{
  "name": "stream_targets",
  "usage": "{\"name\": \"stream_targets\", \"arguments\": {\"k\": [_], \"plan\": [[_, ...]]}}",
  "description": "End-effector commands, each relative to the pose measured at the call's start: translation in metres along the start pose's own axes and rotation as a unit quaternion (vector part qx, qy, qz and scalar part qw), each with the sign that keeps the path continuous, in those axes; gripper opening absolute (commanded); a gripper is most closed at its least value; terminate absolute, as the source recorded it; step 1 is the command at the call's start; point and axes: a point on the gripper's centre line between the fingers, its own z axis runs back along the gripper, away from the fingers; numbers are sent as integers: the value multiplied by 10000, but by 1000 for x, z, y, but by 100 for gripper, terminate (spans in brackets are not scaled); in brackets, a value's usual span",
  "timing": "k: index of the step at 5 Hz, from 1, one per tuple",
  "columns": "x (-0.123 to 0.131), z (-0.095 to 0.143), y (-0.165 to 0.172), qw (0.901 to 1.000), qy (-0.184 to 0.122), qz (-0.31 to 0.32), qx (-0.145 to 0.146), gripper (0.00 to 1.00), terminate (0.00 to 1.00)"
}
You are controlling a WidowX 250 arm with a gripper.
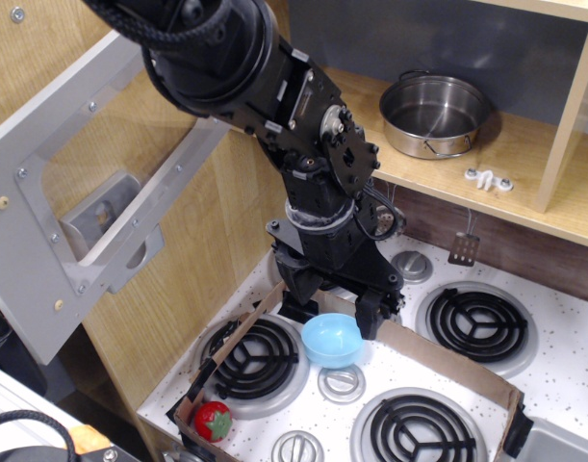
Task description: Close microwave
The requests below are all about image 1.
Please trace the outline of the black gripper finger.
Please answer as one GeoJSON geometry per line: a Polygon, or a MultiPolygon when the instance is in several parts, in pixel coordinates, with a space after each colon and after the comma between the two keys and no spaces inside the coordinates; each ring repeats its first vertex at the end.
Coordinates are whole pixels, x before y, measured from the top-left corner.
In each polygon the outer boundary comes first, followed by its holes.
{"type": "Polygon", "coordinates": [[[374,340],[384,316],[384,296],[375,291],[366,291],[355,301],[355,319],[364,340],[374,340]]]}
{"type": "Polygon", "coordinates": [[[277,267],[287,286],[279,314],[299,323],[317,316],[319,306],[312,296],[323,283],[323,277],[309,268],[290,268],[281,263],[277,267]]]}

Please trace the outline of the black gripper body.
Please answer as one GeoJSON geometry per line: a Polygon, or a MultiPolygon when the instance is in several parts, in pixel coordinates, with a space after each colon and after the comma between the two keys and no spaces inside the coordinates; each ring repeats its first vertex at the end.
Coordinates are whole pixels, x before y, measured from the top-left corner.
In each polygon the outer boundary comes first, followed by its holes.
{"type": "Polygon", "coordinates": [[[385,318],[397,315],[404,306],[403,277],[355,225],[348,224],[334,235],[308,234],[285,219],[274,219],[267,224],[267,232],[274,238],[277,264],[313,269],[323,277],[322,284],[357,296],[366,291],[381,293],[385,318]]]}

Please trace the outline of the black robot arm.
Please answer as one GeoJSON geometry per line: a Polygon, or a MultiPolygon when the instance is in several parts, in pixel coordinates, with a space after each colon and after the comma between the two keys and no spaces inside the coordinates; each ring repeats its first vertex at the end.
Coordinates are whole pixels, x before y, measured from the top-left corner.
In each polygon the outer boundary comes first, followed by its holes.
{"type": "Polygon", "coordinates": [[[368,142],[339,88],[281,37],[263,1],[92,1],[90,9],[141,47],[149,78],[177,109],[253,136],[281,174],[285,223],[268,230],[278,270],[307,303],[324,283],[356,296],[366,340],[397,314],[402,276],[379,252],[387,198],[368,142]]]}

